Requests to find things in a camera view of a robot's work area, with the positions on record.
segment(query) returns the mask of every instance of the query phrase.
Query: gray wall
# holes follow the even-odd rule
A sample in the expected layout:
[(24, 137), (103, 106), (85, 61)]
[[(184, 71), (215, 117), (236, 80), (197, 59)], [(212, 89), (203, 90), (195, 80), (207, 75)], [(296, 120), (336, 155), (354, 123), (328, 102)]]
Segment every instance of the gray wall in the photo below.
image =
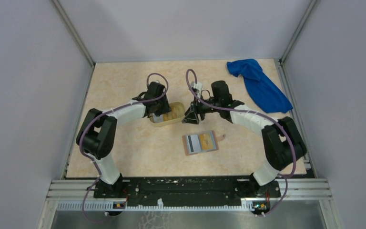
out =
[(310, 0), (61, 0), (96, 62), (278, 58)]
[(0, 228), (36, 228), (90, 66), (48, 0), (0, 0)]
[(322, 1), (285, 68), (345, 228), (366, 228), (366, 1)]

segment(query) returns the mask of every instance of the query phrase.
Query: blue cloth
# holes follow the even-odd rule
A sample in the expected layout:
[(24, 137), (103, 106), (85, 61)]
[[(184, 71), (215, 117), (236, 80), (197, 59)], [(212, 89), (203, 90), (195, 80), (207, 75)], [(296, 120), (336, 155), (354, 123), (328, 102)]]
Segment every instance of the blue cloth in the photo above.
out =
[(264, 112), (286, 113), (293, 106), (280, 89), (263, 73), (262, 67), (254, 59), (226, 63), (230, 74), (242, 75), (247, 92)]

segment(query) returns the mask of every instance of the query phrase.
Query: wooden table surface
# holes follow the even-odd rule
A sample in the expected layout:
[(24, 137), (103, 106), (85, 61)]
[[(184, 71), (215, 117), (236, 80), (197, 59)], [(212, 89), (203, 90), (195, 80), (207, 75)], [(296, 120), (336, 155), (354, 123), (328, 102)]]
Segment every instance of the wooden table surface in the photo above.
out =
[[(128, 103), (140, 92), (146, 91), (146, 77), (153, 72), (164, 75), (169, 81), (169, 102), (182, 102), (187, 109), (193, 100), (185, 81), (188, 68), (195, 70), (203, 89), (211, 91), (212, 82), (225, 80), (233, 99), (244, 102), (251, 109), (260, 110), (249, 97), (243, 78), (228, 73), (227, 61), (232, 60), (98, 63), (82, 118), (91, 108), (105, 110)], [(262, 59), (258, 62), (264, 73), (281, 88), (274, 61)], [(158, 76), (151, 80), (163, 83)], [(269, 115), (280, 118), (289, 114)], [(225, 139), (218, 142), (219, 150), (186, 156), (182, 136), (206, 130), (214, 130), (217, 136), (225, 134)], [(206, 114), (199, 125), (176, 123), (153, 127), (147, 118), (132, 121), (117, 127), (111, 154), (124, 177), (249, 175), (266, 160), (261, 137), (243, 126), (223, 120), (218, 113)], [(292, 165), (289, 165), (282, 173), (288, 174), (291, 169)], [(298, 161), (295, 173), (306, 173), (302, 159)], [(74, 144), (67, 177), (95, 176), (97, 171), (94, 166)]]

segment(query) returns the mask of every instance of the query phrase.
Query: wooden board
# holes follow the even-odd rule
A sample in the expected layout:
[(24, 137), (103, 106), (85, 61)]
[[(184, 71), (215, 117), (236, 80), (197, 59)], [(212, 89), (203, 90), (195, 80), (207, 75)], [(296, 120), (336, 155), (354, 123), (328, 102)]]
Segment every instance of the wooden board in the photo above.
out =
[[(152, 72), (160, 73), (168, 79), (169, 102), (182, 102), (187, 109), (193, 100), (185, 82), (188, 68), (195, 70), (198, 81), (203, 83), (203, 89), (211, 91), (212, 82), (225, 80), (233, 99), (243, 101), (254, 110), (260, 110), (249, 97), (243, 78), (228, 73), (227, 61), (232, 60), (98, 63), (82, 118), (91, 108), (104, 110), (117, 107), (146, 91), (146, 77)], [(264, 73), (281, 88), (274, 61), (263, 59), (258, 62)], [(162, 82), (157, 76), (151, 80)], [(208, 98), (208, 93), (204, 92), (203, 96)], [(277, 118), (287, 115), (289, 114), (270, 114)], [(219, 150), (186, 156), (182, 136), (206, 130), (214, 130), (216, 136), (225, 134), (225, 139), (218, 142)], [(147, 118), (132, 121), (117, 127), (111, 154), (125, 177), (244, 175), (254, 172), (266, 160), (261, 137), (243, 126), (223, 120), (217, 113), (206, 114), (205, 120), (199, 125), (177, 123), (153, 127)], [(283, 173), (288, 174), (291, 169), (292, 165), (289, 165)], [(305, 173), (304, 163), (300, 159), (296, 174)], [(97, 171), (94, 166), (80, 154), (75, 144), (67, 177), (95, 176)]]

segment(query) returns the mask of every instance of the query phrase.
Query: wire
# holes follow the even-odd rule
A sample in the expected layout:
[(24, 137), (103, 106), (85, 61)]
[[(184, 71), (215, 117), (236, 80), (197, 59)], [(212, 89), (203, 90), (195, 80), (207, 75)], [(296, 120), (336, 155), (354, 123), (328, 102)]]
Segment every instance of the wire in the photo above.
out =
[(200, 93), (200, 95), (202, 95), (202, 94), (203, 94), (203, 91), (208, 92), (208, 96), (209, 96), (209, 97), (211, 97), (210, 91), (208, 91), (207, 89), (202, 90), (202, 91), (201, 91), (201, 93)]
[(87, 215), (86, 215), (86, 212), (85, 212), (85, 201), (86, 201), (86, 198), (88, 197), (88, 193), (92, 190), (93, 186), (95, 186), (95, 185), (96, 185), (96, 183), (97, 183), (97, 182), (99, 182), (100, 177), (102, 176), (102, 171), (100, 170), (100, 168), (99, 168), (98, 164), (96, 163), (96, 161), (95, 161), (95, 159), (94, 159), (94, 156), (90, 156), (89, 154), (87, 154), (87, 153), (85, 153), (85, 152), (84, 152), (83, 147), (82, 147), (83, 139), (85, 138), (86, 133), (87, 133), (87, 132), (88, 132), (88, 130), (91, 128), (91, 126), (92, 126), (92, 125), (93, 125), (97, 120), (99, 120), (100, 118), (102, 118), (103, 116), (108, 115), (108, 114), (111, 114), (111, 113), (114, 113), (114, 112), (116, 112), (116, 111), (118, 111), (118, 110), (120, 110), (120, 109), (126, 108), (126, 107), (128, 107), (128, 106), (132, 106), (132, 105), (136, 105), (136, 104), (142, 104), (142, 103), (149, 103), (149, 102), (153, 102), (153, 101), (159, 100), (159, 99), (161, 99), (162, 97), (164, 97), (164, 96), (166, 95), (166, 93), (168, 92), (168, 89), (169, 89), (169, 83), (168, 83), (167, 79), (166, 79), (163, 75), (161, 75), (161, 74), (159, 74), (159, 73), (151, 73), (151, 74), (149, 74), (149, 75), (148, 75), (148, 77), (147, 77), (147, 79), (146, 79), (146, 84), (147, 84), (147, 86), (149, 85), (149, 78), (150, 78), (151, 76), (153, 76), (153, 75), (158, 75), (158, 76), (162, 77), (162, 78), (165, 80), (165, 82), (166, 82), (166, 88), (165, 88), (165, 91), (164, 91), (160, 96), (158, 96), (158, 97), (156, 97), (156, 98), (154, 98), (154, 99), (148, 99), (148, 100), (137, 101), (137, 102), (134, 102), (134, 103), (131, 103), (131, 104), (124, 104), (124, 105), (121, 105), (121, 106), (119, 106), (119, 107), (117, 107), (117, 108), (114, 108), (114, 109), (111, 109), (111, 110), (109, 110), (109, 111), (103, 112), (103, 113), (101, 113), (100, 115), (98, 115), (97, 117), (95, 117), (95, 118), (94, 118), (94, 119), (93, 119), (93, 120), (92, 120), (92, 121), (91, 121), (91, 122), (86, 126), (86, 128), (85, 128), (85, 129), (84, 129), (84, 131), (82, 132), (81, 139), (79, 140), (79, 151), (81, 152), (81, 154), (82, 154), (83, 156), (85, 156), (85, 157), (89, 158), (89, 159), (92, 161), (93, 165), (95, 166), (95, 168), (97, 169), (97, 171), (98, 171), (98, 173), (99, 173), (99, 176), (96, 178), (96, 180), (93, 182), (93, 184), (92, 184), (91, 186), (89, 186), (89, 187), (88, 187), (88, 190), (87, 190), (87, 192), (86, 192), (86, 194), (85, 194), (85, 197), (83, 198), (83, 202), (82, 202), (82, 212), (83, 212), (83, 215), (85, 216), (85, 218), (86, 218), (88, 221), (90, 221), (90, 222), (92, 222), (92, 223), (102, 223), (102, 222), (104, 222), (104, 221), (103, 221), (104, 219), (99, 220), (99, 221), (89, 219), (89, 218), (87, 217)]
[(189, 83), (189, 73), (193, 73), (194, 75), (194, 78), (196, 79), (196, 82), (197, 82), (197, 76), (194, 72), (193, 69), (187, 69), (186, 71), (186, 83), (187, 83), (187, 86), (189, 87), (189, 90), (190, 92), (193, 94), (193, 96), (199, 101), (201, 102), (202, 104), (208, 106), (208, 107), (211, 107), (213, 109), (217, 109), (217, 110), (223, 110), (223, 111), (234, 111), (234, 112), (244, 112), (244, 113), (251, 113), (251, 114), (255, 114), (255, 115), (258, 115), (262, 118), (265, 118), (267, 120), (269, 120), (270, 122), (274, 123), (279, 129), (280, 131), (284, 134), (285, 138), (287, 139), (287, 142), (290, 146), (290, 149), (291, 149), (291, 154), (293, 156), (293, 169), (291, 170), (291, 173), (287, 176), (285, 175), (282, 175), (282, 174), (279, 174), (279, 176), (281, 176), (282, 178), (284, 178), (285, 180), (285, 190), (284, 190), (284, 194), (281, 196), (281, 198), (278, 200), (278, 202), (270, 209), (270, 211), (268, 211), (266, 214), (264, 215), (259, 215), (259, 216), (266, 216), (268, 214), (270, 214), (271, 212), (273, 212), (277, 206), (283, 201), (283, 199), (285, 198), (286, 194), (287, 194), (287, 190), (288, 190), (288, 182), (287, 182), (287, 178), (290, 178), (294, 175), (294, 172), (295, 172), (295, 168), (296, 168), (296, 156), (295, 156), (295, 149), (294, 149), (294, 146), (293, 146), (293, 142), (291, 141), (291, 138), (290, 136), (287, 134), (287, 132), (284, 130), (284, 128), (274, 119), (272, 119), (271, 117), (263, 114), (263, 113), (259, 113), (259, 112), (256, 112), (256, 111), (252, 111), (252, 110), (235, 110), (235, 109), (232, 109), (232, 108), (225, 108), (225, 107), (218, 107), (218, 106), (214, 106), (214, 105), (211, 105), (211, 104), (208, 104), (207, 102), (205, 102), (204, 100), (202, 100), (200, 97), (198, 97), (196, 95), (196, 93), (193, 91), (192, 87), (190, 86), (190, 83)]

